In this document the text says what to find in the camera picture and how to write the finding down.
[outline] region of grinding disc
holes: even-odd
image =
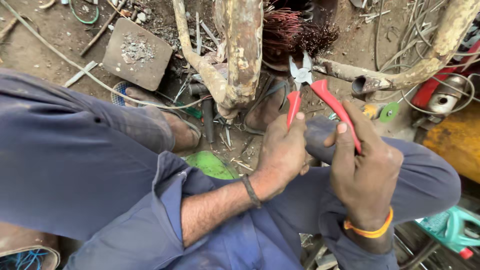
[[[388,103],[380,113],[380,122],[386,123],[392,121],[398,113],[399,105],[397,102]]]

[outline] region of orange thread bracelet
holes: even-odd
[[[378,238],[378,237],[382,236],[388,230],[388,227],[390,226],[390,223],[392,222],[392,219],[393,219],[393,208],[390,206],[390,212],[388,213],[388,216],[385,220],[384,225],[380,229],[378,229],[374,232],[364,231],[364,230],[355,228],[352,225],[352,222],[348,218],[345,219],[345,221],[343,222],[343,227],[345,228],[345,230],[352,229],[356,234],[361,235],[363,237]]]

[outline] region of navy blue pants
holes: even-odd
[[[336,123],[316,117],[307,124],[307,150],[331,162],[334,148],[322,141]],[[458,202],[460,181],[448,163],[423,146],[384,140],[405,156],[392,199],[394,223]],[[151,191],[158,153],[173,145],[157,108],[119,107],[0,69],[0,221],[87,240]],[[297,232],[335,239],[329,222],[346,211],[329,174],[328,167],[311,168],[269,204]]]

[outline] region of teal plastic container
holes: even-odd
[[[480,246],[480,216],[461,207],[454,206],[445,212],[415,221],[430,237],[464,259],[473,255],[468,246]]]

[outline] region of hand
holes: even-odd
[[[330,181],[348,210],[352,224],[359,229],[376,231],[385,223],[395,190],[402,153],[384,143],[372,122],[350,102],[342,102],[361,142],[361,155],[355,156],[350,128],[339,123],[324,141],[336,145]]]
[[[307,173],[308,156],[303,132],[305,114],[297,113],[290,130],[287,128],[287,115],[280,115],[270,123],[264,136],[257,170],[250,176],[253,190],[261,201],[270,200],[282,193],[287,184],[299,173]]]

